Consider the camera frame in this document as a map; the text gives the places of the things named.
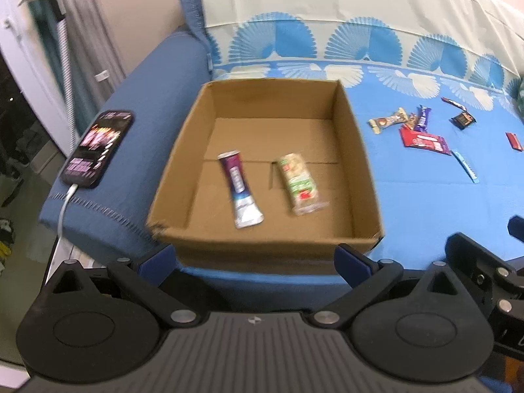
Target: snack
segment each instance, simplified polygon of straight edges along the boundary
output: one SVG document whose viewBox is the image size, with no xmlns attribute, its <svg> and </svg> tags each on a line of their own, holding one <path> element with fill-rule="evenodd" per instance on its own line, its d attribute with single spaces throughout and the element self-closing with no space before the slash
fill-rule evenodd
<svg viewBox="0 0 524 393">
<path fill-rule="evenodd" d="M 441 136 L 413 131 L 404 125 L 400 129 L 400 136 L 406 147 L 428 149 L 430 151 L 451 155 L 446 140 Z"/>
<path fill-rule="evenodd" d="M 452 101 L 451 99 L 448 99 L 447 97 L 441 97 L 442 101 L 452 104 L 453 106 L 458 107 L 458 109 L 462 109 L 463 111 L 467 112 L 466 107 L 463 104 L 457 103 L 455 101 Z"/>
<path fill-rule="evenodd" d="M 430 111 L 431 108 L 427 108 L 426 106 L 422 105 L 419 106 L 419 120 L 417 122 L 417 125 L 413 127 L 414 131 L 428 131 L 428 115 Z"/>
<path fill-rule="evenodd" d="M 506 133 L 506 136 L 508 137 L 509 143 L 512 145 L 512 148 L 517 151 L 522 150 L 522 146 L 519 142 L 519 139 L 515 133 Z"/>
<path fill-rule="evenodd" d="M 371 125 L 371 128 L 373 128 L 373 132 L 376 135 L 379 135 L 381 130 L 384 130 L 384 128 L 387 128 L 393 124 L 399 124 L 400 122 L 406 122 L 407 120 L 408 116 L 405 113 L 405 110 L 403 108 L 399 108 L 393 115 L 389 117 L 373 118 L 370 119 L 368 123 Z"/>
<path fill-rule="evenodd" d="M 473 169 L 470 167 L 470 165 L 467 163 L 464 157 L 460 154 L 460 152 L 456 149 L 453 149 L 451 152 L 453 153 L 453 155 L 455 155 L 455 158 L 457 158 L 460 165 L 462 165 L 462 168 L 466 170 L 466 173 L 470 176 L 473 183 L 478 183 L 478 176 L 475 174 Z"/>
<path fill-rule="evenodd" d="M 247 187 L 242 162 L 240 161 L 240 152 L 221 153 L 217 158 L 229 182 L 236 228 L 240 229 L 261 223 L 264 220 L 264 215 L 258 209 L 251 196 L 250 189 Z"/>
<path fill-rule="evenodd" d="M 473 115 L 468 111 L 461 112 L 456 117 L 451 118 L 450 121 L 455 125 L 455 127 L 458 127 L 461 130 L 464 130 L 468 125 L 477 122 Z"/>
<path fill-rule="evenodd" d="M 413 130 L 415 128 L 415 125 L 417 125 L 419 121 L 419 116 L 417 114 L 409 114 L 408 120 L 404 123 L 406 127 L 408 127 L 410 130 Z"/>
<path fill-rule="evenodd" d="M 319 202 L 319 190 L 300 154 L 289 153 L 278 160 L 278 165 L 284 176 L 295 214 L 299 216 L 310 213 L 327 205 L 325 202 Z"/>
</svg>

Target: black phone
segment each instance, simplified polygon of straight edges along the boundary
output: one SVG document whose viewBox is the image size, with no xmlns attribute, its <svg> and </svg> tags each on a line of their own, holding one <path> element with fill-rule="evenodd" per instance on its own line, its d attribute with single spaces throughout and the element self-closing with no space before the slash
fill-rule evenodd
<svg viewBox="0 0 524 393">
<path fill-rule="evenodd" d="M 68 158 L 60 179 L 69 185 L 96 187 L 133 120 L 130 111 L 102 112 Z"/>
</svg>

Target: white cable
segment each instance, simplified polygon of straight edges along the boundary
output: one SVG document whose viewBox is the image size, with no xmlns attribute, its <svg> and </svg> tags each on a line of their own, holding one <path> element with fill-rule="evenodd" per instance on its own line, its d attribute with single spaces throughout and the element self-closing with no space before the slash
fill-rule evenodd
<svg viewBox="0 0 524 393">
<path fill-rule="evenodd" d="M 62 75 L 64 76 L 65 106 L 67 107 L 67 124 L 71 134 L 69 152 L 77 147 L 77 127 L 74 122 L 73 81 L 71 78 L 71 61 L 69 59 L 69 44 L 67 42 L 67 24 L 63 19 L 58 22 L 58 42 L 60 46 L 60 60 L 62 62 Z"/>
<path fill-rule="evenodd" d="M 60 208 L 60 214 L 58 215 L 58 238 L 60 239 L 62 237 L 62 234 L 64 233 L 64 214 L 66 213 L 66 207 L 69 203 L 69 200 L 73 197 L 74 193 L 77 191 L 78 185 L 73 184 L 69 186 L 69 189 L 67 190 L 67 194 L 65 195 L 66 199 L 64 199 L 64 203 L 62 204 L 62 208 Z"/>
</svg>

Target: braided hose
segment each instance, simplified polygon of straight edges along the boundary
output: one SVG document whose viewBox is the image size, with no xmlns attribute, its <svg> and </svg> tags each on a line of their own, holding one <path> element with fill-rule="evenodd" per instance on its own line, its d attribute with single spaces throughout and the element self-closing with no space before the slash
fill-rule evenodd
<svg viewBox="0 0 524 393">
<path fill-rule="evenodd" d="M 69 59 L 69 44 L 67 43 L 66 20 L 58 22 L 58 42 L 60 46 L 60 60 L 62 62 L 62 75 L 64 76 L 65 106 L 67 108 L 67 124 L 71 134 L 69 152 L 77 147 L 77 127 L 74 121 L 73 81 L 71 78 L 71 61 Z"/>
</svg>

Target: triangular hole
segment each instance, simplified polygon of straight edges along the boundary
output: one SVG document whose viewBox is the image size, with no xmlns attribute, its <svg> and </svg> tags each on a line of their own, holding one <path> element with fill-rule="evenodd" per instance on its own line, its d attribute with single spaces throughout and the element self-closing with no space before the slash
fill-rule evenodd
<svg viewBox="0 0 524 393">
<path fill-rule="evenodd" d="M 440 272 L 433 278 L 433 282 L 429 285 L 428 291 L 437 292 L 439 294 L 457 295 L 455 286 L 444 272 Z"/>
<path fill-rule="evenodd" d="M 76 273 L 73 270 L 68 270 L 54 288 L 53 293 L 61 294 L 63 292 L 80 291 L 81 289 L 82 286 L 78 282 Z"/>
</svg>

